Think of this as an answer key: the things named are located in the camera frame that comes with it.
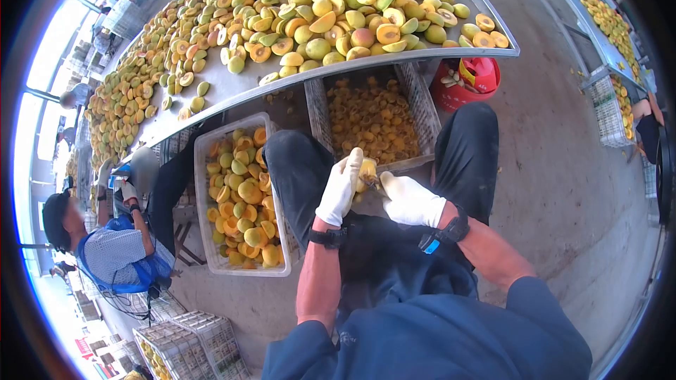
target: white glove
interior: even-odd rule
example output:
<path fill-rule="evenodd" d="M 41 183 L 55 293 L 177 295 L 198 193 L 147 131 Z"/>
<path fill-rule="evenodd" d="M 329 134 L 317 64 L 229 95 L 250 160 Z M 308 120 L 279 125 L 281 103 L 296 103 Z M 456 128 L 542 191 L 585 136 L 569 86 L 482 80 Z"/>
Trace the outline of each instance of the white glove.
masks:
<path fill-rule="evenodd" d="M 123 191 L 123 204 L 128 205 L 128 201 L 132 198 L 135 198 L 137 201 L 139 201 L 139 198 L 137 197 L 136 194 L 136 188 L 132 184 L 130 184 L 127 181 L 123 181 L 123 187 L 121 188 Z"/>
<path fill-rule="evenodd" d="M 108 179 L 110 179 L 110 173 L 113 172 L 115 163 L 113 163 L 112 158 L 106 159 L 99 167 L 99 180 L 97 185 L 100 187 L 108 188 Z"/>
<path fill-rule="evenodd" d="M 314 211 L 317 217 L 334 226 L 343 224 L 343 217 L 347 215 L 352 206 L 352 198 L 357 188 L 357 178 L 363 160 L 364 151 L 355 147 L 350 152 L 350 156 L 333 165 L 322 201 Z"/>
<path fill-rule="evenodd" d="M 383 172 L 380 177 L 388 198 L 383 208 L 391 220 L 410 226 L 437 227 L 446 199 L 427 190 L 408 176 Z"/>

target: cap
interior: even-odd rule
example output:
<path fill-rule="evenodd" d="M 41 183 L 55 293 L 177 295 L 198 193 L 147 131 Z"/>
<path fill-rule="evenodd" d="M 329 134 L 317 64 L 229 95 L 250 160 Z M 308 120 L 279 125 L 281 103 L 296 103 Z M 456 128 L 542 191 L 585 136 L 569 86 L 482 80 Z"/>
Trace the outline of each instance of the cap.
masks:
<path fill-rule="evenodd" d="M 52 194 L 43 207 L 43 225 L 46 239 L 57 251 L 70 251 L 70 235 L 63 228 L 63 216 L 68 207 L 70 193 Z"/>

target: red plastic container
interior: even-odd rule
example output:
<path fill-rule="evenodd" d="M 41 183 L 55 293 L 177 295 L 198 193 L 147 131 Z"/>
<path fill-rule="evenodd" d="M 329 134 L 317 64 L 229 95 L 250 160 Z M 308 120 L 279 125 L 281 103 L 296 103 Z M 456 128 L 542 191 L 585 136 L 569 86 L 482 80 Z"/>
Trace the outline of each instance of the red plastic container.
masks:
<path fill-rule="evenodd" d="M 493 91 L 486 94 L 472 93 L 468 89 L 460 87 L 458 84 L 446 88 L 442 83 L 442 78 L 448 75 L 450 67 L 446 61 L 442 61 L 437 70 L 437 74 L 432 81 L 432 86 L 430 87 L 430 93 L 434 102 L 445 111 L 452 113 L 458 110 L 462 105 L 466 105 L 470 102 L 484 101 L 492 97 L 500 87 L 500 68 L 497 66 L 495 59 L 491 58 L 491 61 L 493 61 L 495 67 L 496 87 Z"/>

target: blue tag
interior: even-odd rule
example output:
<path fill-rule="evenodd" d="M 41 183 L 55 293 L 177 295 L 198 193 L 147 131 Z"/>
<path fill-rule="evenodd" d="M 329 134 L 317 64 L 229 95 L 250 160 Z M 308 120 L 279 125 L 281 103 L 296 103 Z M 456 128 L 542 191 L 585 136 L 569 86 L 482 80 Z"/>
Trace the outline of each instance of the blue tag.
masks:
<path fill-rule="evenodd" d="M 437 249 L 438 247 L 439 247 L 439 241 L 432 240 L 432 243 L 430 243 L 429 246 L 426 249 L 424 249 L 422 252 L 424 252 L 426 254 L 432 254 L 435 251 L 435 249 Z"/>

